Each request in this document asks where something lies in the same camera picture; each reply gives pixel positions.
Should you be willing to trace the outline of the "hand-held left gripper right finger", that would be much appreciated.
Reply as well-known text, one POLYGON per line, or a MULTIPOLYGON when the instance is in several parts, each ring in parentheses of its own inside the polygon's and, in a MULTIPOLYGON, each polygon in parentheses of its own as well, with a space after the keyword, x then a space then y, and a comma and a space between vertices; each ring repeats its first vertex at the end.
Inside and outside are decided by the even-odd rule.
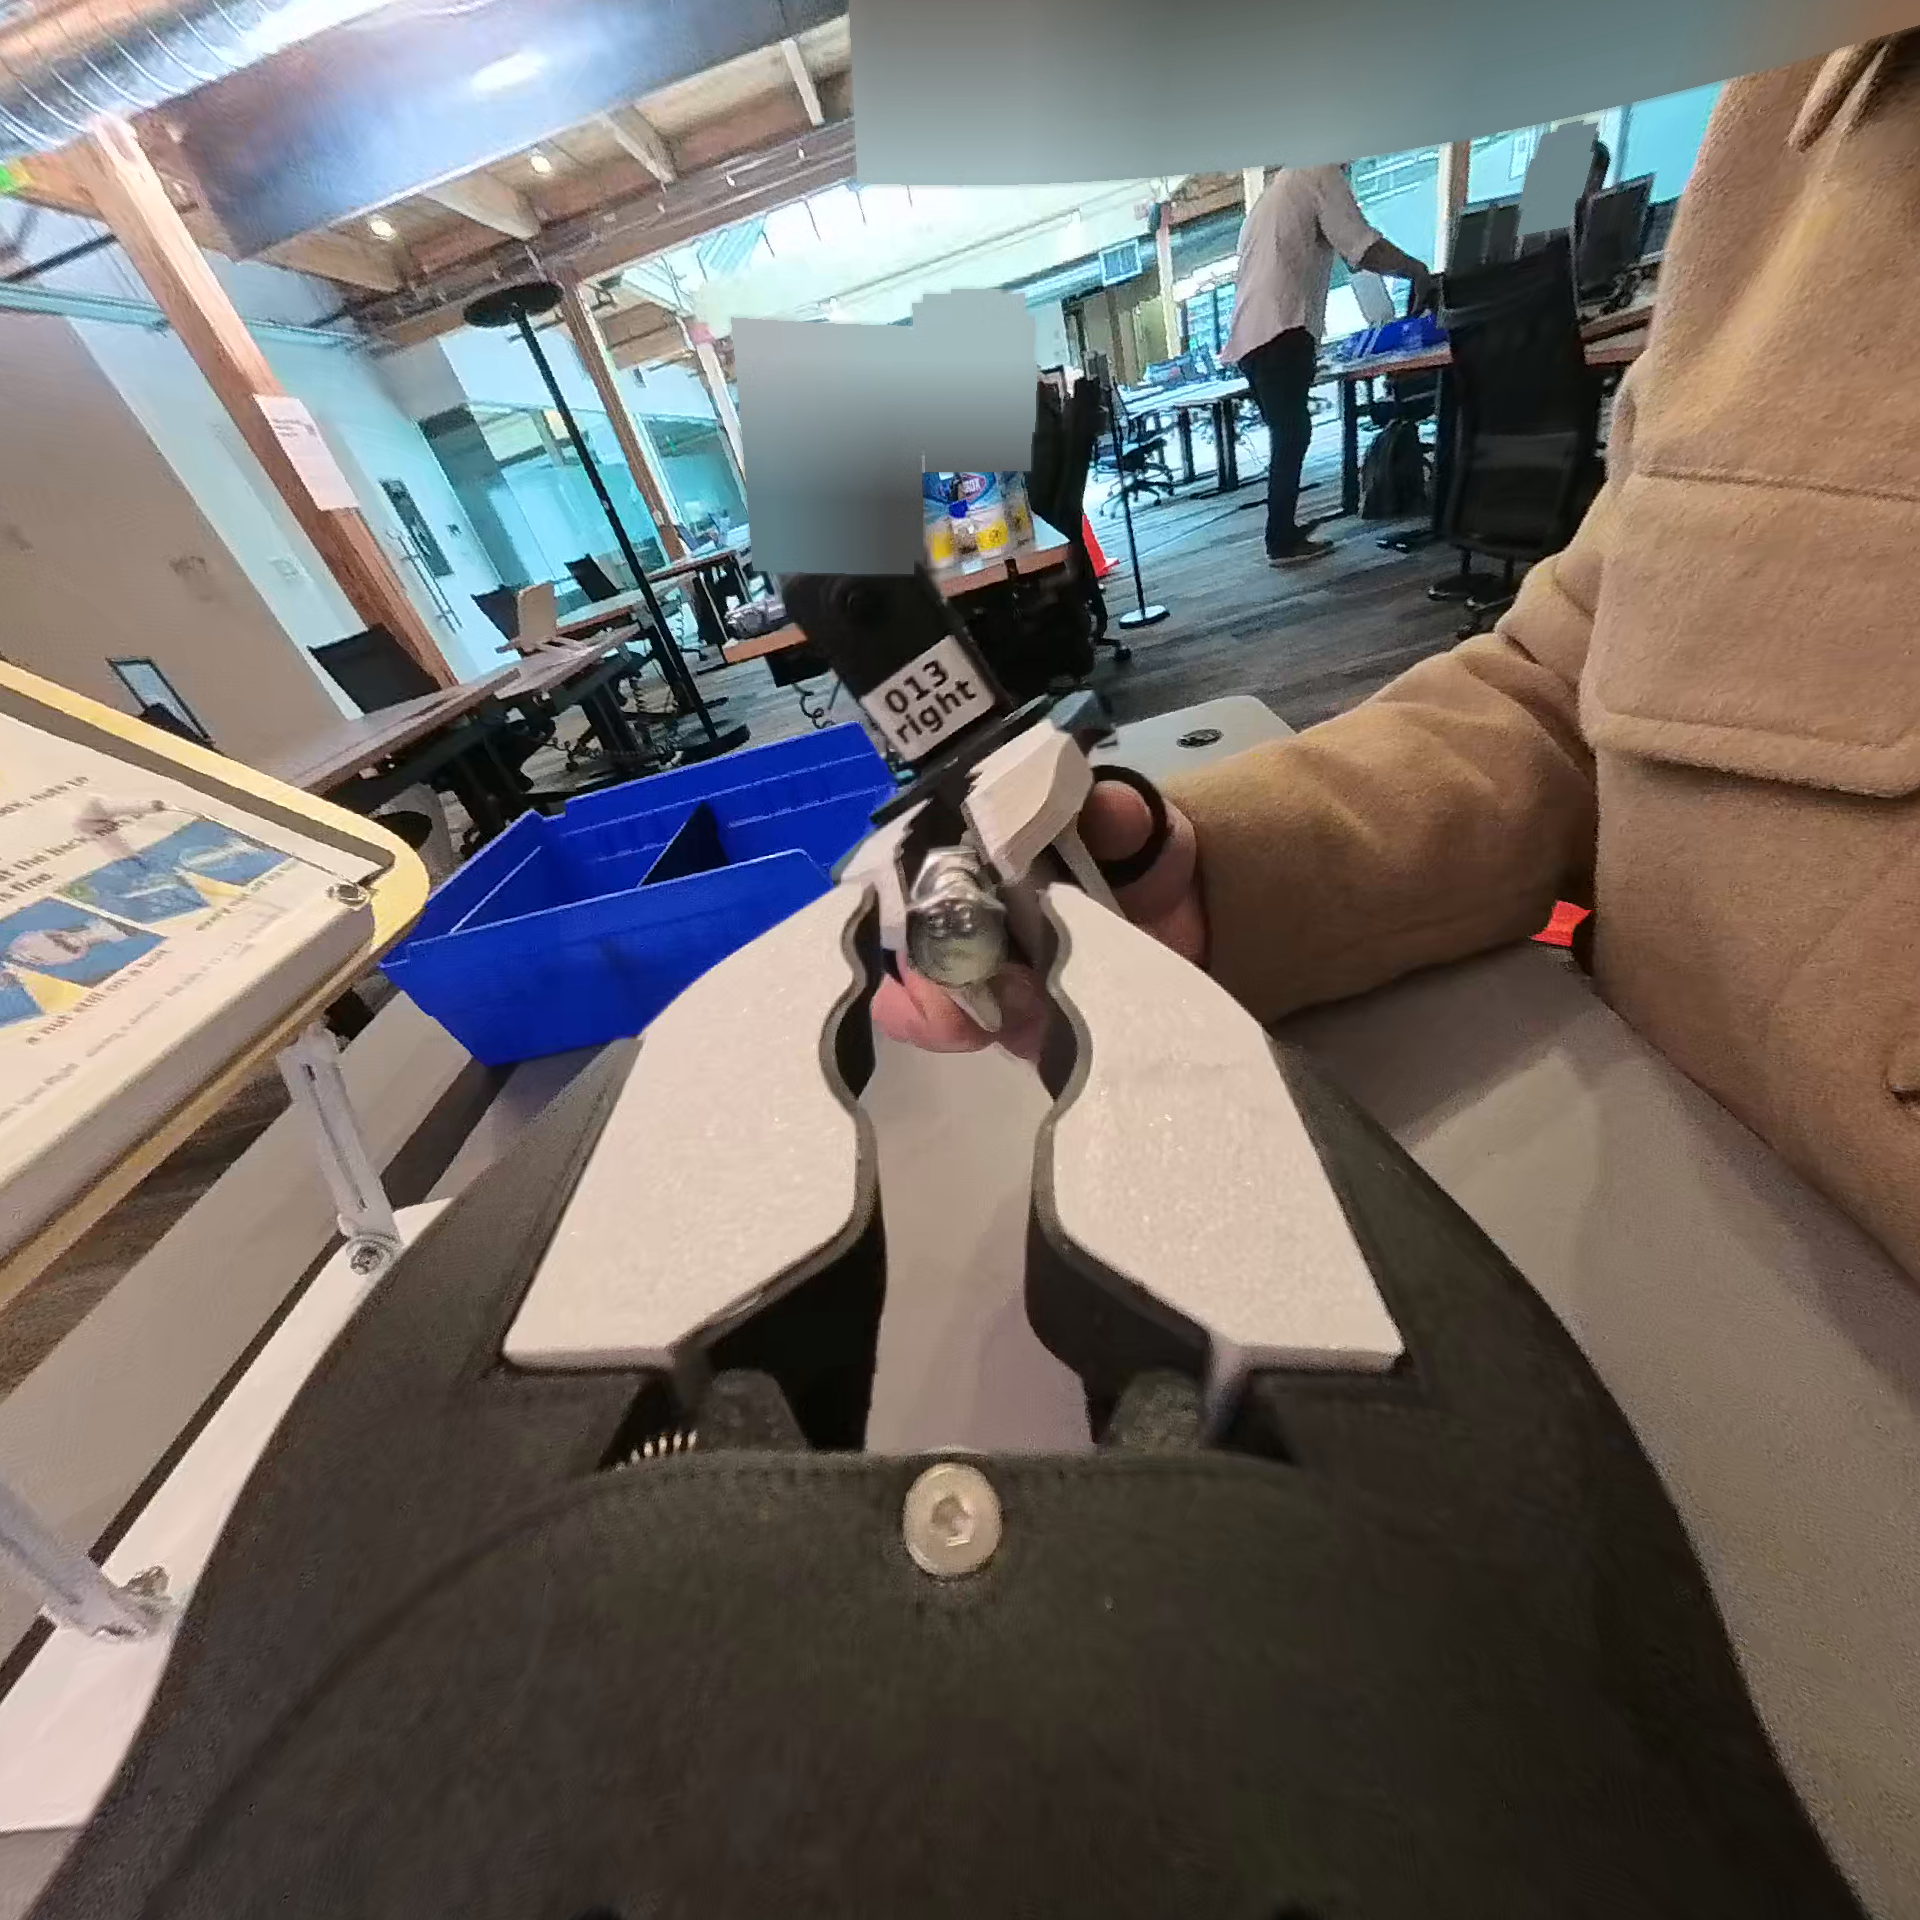
POLYGON ((1210 973, 1065 883, 1023 1312, 1106 1426, 1174 1375, 1203 1426, 1268 1375, 1388 1379, 1406 1340, 1268 1031, 1210 973))

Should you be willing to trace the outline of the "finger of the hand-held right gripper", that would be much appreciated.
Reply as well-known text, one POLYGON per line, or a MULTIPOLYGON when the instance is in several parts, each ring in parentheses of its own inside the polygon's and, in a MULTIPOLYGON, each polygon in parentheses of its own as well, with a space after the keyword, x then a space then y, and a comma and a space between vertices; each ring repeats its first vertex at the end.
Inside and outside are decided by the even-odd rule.
POLYGON ((991 875, 1023 883, 1050 848, 1076 835, 1092 785, 1082 746, 1053 722, 1032 722, 976 760, 963 823, 991 875))
POLYGON ((909 890, 919 853, 909 829, 873 829, 834 869, 836 890, 858 895, 850 949, 868 962, 909 959, 909 890))

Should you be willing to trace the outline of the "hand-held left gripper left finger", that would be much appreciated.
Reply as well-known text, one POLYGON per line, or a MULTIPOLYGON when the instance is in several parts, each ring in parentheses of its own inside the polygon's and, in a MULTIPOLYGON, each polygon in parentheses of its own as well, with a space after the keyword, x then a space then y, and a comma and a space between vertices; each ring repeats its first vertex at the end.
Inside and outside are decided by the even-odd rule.
POLYGON ((531 1374, 687 1375, 801 1302, 795 1358, 853 1365, 885 1291, 868 1007, 878 907, 842 882, 645 1028, 502 1340, 531 1374))

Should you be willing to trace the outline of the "steel hex bolt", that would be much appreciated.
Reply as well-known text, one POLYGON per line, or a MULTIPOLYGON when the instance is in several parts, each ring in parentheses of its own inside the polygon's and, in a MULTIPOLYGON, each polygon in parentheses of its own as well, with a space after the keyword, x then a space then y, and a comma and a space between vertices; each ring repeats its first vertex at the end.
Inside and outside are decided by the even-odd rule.
POLYGON ((949 988, 991 984, 1008 949, 993 893, 942 893, 906 909, 906 949, 923 979, 949 988))

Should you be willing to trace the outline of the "blue plastic bin with divider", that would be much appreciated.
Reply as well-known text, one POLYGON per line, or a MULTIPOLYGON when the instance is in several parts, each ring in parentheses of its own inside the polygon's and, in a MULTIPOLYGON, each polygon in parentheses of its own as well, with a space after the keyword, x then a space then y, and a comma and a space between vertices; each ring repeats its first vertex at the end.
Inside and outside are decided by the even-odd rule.
POLYGON ((871 737, 845 722, 524 813, 432 893, 387 979, 491 1069, 638 1037, 825 895, 894 792, 871 737), (703 801, 733 864, 639 887, 703 801))

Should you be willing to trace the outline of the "person's right forearm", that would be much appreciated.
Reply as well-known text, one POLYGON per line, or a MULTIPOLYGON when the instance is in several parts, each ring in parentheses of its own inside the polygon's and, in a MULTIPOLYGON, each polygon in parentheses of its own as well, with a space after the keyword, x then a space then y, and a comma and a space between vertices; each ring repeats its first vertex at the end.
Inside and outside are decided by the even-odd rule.
POLYGON ((1616 530, 1608 483, 1488 636, 1173 785, 1196 833, 1203 964, 1259 1021, 1510 946, 1592 893, 1582 673, 1616 530))

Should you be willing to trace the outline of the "wood top office desk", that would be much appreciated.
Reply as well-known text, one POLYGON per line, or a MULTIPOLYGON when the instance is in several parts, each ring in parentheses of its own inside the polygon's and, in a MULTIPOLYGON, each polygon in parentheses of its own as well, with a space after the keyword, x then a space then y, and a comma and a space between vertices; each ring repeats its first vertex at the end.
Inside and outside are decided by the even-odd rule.
MULTIPOLYGON (((1073 547, 1062 538, 1052 538, 1047 543, 1021 543, 1006 555, 939 567, 930 578, 947 600, 965 600, 991 588, 1032 585, 1050 574, 1066 572, 1071 560, 1073 547)), ((727 639, 722 644, 722 659, 727 664, 742 664, 752 659, 772 659, 804 648, 807 648, 806 632, 795 622, 786 622, 763 636, 727 639)))
POLYGON ((638 636, 638 628, 624 628, 584 639, 556 639, 471 686, 420 696, 396 707, 342 721, 289 749, 277 749, 256 771, 322 799, 348 780, 393 769, 401 759, 445 740, 475 717, 491 721, 530 701, 556 697, 638 636))

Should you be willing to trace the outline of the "grey desk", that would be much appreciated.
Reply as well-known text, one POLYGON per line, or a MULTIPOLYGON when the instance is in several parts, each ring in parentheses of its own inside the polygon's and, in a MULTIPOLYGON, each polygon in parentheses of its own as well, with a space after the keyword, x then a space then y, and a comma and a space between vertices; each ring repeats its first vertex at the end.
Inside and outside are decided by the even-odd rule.
MULTIPOLYGON (((1914 1916, 1914 1288, 1674 1074, 1563 956, 1510 949, 1283 1023, 1501 1244, 1662 1469, 1765 1722, 1875 1916, 1914 1916)), ((93 1548, 334 1239, 266 1072, 88 1244, 97 1301, 28 1365, 4 1483, 93 1548)), ((1052 1450, 1085 1406, 1018 1302, 1040 1082, 878 1045, 873 1439, 1052 1450)))

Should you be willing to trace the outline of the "black office chair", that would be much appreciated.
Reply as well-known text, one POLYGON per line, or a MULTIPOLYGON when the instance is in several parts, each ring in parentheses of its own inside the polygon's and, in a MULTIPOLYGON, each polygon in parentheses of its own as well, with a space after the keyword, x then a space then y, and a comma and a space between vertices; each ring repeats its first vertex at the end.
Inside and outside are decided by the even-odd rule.
POLYGON ((362 715, 437 701, 447 692, 383 624, 310 648, 308 658, 362 715))
POLYGON ((1434 533, 1460 552, 1446 580, 1485 632, 1510 607, 1523 567, 1575 535, 1604 485, 1602 380, 1582 338, 1570 233, 1536 250, 1450 272, 1437 303, 1446 371, 1434 533))
POLYGON ((1115 663, 1127 668, 1131 664, 1131 648, 1110 632, 1110 611, 1086 535, 1086 485, 1105 425, 1106 408, 1093 380, 1042 371, 1026 496, 1033 520, 1052 528, 1066 545, 1066 560, 1058 567, 1062 590, 1082 617, 1088 648, 1110 649, 1115 663))

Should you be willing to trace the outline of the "black floor pole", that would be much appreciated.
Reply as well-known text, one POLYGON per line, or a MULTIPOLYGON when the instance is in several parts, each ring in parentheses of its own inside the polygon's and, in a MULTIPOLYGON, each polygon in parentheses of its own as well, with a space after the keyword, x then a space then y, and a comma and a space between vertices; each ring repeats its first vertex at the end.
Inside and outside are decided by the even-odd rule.
POLYGON ((740 751, 750 742, 750 731, 742 722, 721 727, 721 722, 713 717, 713 710, 703 701, 699 688, 694 686, 694 677, 687 670, 684 654, 679 653, 678 643, 668 636, 664 613, 661 611, 661 600, 654 590, 649 588, 639 552, 635 543, 630 540, 622 518, 618 514, 615 500, 605 485, 605 478, 600 471, 590 440, 579 429, 578 415, 570 406, 566 395, 561 391, 561 383, 556 373, 553 371, 553 362, 540 343, 534 321, 540 316, 548 316, 560 303, 561 303, 560 284, 519 280, 519 284, 497 286, 466 302, 462 318, 470 329, 491 329, 491 331, 511 329, 519 337, 528 355, 531 357, 531 365, 541 380, 541 386, 548 397, 553 400, 553 406, 561 416, 566 442, 575 446, 575 454, 584 469, 590 493, 598 500, 600 511, 605 514, 610 524, 615 547, 620 550, 627 564, 627 572, 635 580, 639 607, 647 613, 647 622, 649 622, 649 653, 657 659, 661 673, 674 696, 678 712, 691 715, 698 722, 698 731, 703 735, 703 742, 691 751, 693 760, 706 764, 717 756, 740 751))

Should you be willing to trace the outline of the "black backpack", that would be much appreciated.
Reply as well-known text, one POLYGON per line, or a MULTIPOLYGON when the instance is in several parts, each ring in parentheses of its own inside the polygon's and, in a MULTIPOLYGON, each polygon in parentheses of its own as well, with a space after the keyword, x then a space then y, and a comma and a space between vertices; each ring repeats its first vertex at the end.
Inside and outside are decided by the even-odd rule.
POLYGON ((1430 462, 1420 419, 1388 419, 1357 469, 1357 518, 1412 520, 1430 511, 1430 462))

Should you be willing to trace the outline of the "white acrylic sheet holder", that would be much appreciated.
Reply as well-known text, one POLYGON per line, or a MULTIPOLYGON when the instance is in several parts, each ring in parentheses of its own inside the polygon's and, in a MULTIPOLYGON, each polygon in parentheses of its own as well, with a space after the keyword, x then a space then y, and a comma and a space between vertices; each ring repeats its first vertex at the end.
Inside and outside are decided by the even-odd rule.
MULTIPOLYGON (((18 715, 37 732, 49 732, 18 715)), ((305 924, 297 951, 260 966, 233 993, 215 993, 211 982, 169 1000, 146 1020, 130 1020, 106 1045, 76 1056, 4 1055, 3 1037, 3 1249, 12 1254, 33 1239, 77 1193, 115 1165, 138 1140, 209 1085, 246 1045, 273 1027, 283 1011, 343 962, 371 944, 371 878, 391 859, 356 838, 322 838, 315 829, 285 823, 260 801, 218 796, 192 785, 182 769, 162 760, 115 764, 162 772, 195 799, 228 803, 241 823, 266 829, 268 840, 315 859, 339 878, 342 907, 327 926, 305 924)))

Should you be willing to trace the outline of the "white paper notice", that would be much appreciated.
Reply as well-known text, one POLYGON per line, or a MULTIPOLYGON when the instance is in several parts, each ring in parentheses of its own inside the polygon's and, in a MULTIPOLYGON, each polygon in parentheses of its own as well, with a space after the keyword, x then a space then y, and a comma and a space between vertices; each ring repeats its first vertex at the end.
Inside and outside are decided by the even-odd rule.
POLYGON ((289 395, 256 395, 253 403, 273 432, 292 471, 298 478, 305 500, 318 511, 359 511, 348 475, 323 440, 323 429, 310 408, 289 395))

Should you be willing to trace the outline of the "printed instruction sheet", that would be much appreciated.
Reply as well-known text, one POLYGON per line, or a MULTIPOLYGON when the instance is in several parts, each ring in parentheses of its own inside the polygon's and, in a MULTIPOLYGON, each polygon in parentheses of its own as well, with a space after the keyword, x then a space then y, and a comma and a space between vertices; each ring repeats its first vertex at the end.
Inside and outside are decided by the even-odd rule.
POLYGON ((202 982, 233 993, 336 883, 228 803, 4 717, 4 1055, 80 1060, 202 982))

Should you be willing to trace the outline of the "person's tan coat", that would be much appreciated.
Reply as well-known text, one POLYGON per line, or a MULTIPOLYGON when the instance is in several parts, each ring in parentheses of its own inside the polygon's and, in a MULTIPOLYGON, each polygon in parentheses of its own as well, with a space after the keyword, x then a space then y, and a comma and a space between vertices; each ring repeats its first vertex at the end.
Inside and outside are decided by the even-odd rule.
POLYGON ((1914 1274, 1914 30, 1728 83, 1623 391, 1604 996, 1914 1274))

